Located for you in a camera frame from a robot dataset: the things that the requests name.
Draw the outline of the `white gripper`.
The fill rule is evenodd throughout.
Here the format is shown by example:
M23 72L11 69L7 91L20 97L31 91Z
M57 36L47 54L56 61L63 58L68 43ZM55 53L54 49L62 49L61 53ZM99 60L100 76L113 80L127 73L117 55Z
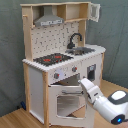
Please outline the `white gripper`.
M94 85L87 78L79 80L79 83L82 87L85 99L88 100L90 103L94 103L99 96L103 95L100 88L97 85Z

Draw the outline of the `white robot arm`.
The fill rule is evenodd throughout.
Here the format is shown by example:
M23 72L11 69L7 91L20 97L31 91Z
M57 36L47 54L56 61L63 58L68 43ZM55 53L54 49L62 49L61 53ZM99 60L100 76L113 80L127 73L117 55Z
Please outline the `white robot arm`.
M105 97L100 88L87 78L79 83L85 99L105 120L114 125L128 120L128 92L117 90Z

